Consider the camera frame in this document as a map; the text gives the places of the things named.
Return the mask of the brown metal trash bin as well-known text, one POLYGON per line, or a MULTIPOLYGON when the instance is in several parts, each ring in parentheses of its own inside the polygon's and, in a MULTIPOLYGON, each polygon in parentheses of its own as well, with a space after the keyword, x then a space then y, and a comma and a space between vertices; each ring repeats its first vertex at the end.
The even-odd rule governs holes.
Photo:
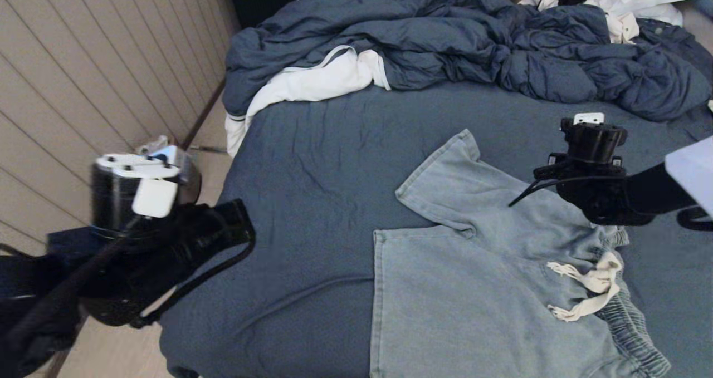
POLYGON ((203 178, 194 162, 194 157, 176 145, 166 144, 160 148, 145 145, 123 167, 131 177, 159 179, 178 185, 177 201, 181 204, 196 203, 201 192, 203 178))

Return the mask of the cream button shirt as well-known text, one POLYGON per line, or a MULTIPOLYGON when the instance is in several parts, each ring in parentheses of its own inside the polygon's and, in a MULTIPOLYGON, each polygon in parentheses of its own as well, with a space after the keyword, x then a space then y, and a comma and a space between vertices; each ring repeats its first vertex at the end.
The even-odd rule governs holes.
MULTIPOLYGON (((538 11, 558 7, 558 0, 520 0, 519 5, 531 6, 538 11)), ((608 24, 609 40, 615 44, 633 44, 633 39, 639 36, 640 28, 633 13, 613 14, 605 10, 598 0, 588 0, 579 5, 597 7, 604 11, 608 24)))

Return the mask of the light blue denim shorts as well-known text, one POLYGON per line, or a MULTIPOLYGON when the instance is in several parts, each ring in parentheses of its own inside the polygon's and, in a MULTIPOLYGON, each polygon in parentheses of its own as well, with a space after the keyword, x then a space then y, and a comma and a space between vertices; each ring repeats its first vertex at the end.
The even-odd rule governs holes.
POLYGON ((374 232, 371 378, 663 378, 622 279, 621 227, 594 225, 451 137, 395 191, 430 228, 374 232))

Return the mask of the crumpled dark blue duvet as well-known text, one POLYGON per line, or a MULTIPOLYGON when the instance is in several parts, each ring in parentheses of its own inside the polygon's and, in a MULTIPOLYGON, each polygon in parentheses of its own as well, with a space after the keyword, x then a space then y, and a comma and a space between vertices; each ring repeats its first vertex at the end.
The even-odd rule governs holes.
POLYGON ((232 37, 227 111, 245 116, 271 78, 338 46, 375 51, 385 86, 395 90, 472 81, 545 101, 608 101, 655 122, 713 99, 713 83, 681 56, 646 41, 611 43, 594 5, 540 11, 510 0, 298 0, 232 37))

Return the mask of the dark blue denim jacket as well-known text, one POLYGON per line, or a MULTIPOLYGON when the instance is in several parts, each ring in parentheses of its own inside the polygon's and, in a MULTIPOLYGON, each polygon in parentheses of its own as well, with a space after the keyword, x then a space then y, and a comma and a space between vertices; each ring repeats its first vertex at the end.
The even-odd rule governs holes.
POLYGON ((637 18, 636 21, 639 35, 635 42, 649 44, 687 61, 705 76, 713 88, 713 54, 698 42, 694 34, 682 26, 656 19, 637 18))

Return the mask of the dark blue bed sheet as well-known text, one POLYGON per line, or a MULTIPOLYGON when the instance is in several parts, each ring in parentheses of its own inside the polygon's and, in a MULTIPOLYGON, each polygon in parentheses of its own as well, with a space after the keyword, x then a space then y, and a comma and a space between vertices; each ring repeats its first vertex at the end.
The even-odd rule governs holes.
MULTIPOLYGON (((260 111, 221 195, 243 200, 256 248, 162 318, 168 372, 371 378, 374 232, 434 226, 395 191, 462 130, 484 163, 526 187, 549 153, 565 149, 560 120, 579 112, 603 112, 627 130, 617 152, 631 173, 713 134, 708 109, 650 122, 606 102, 538 101, 468 83, 368 88, 260 111)), ((674 215, 623 229, 622 279, 670 362, 663 378, 713 378, 713 232, 685 230, 674 215)))

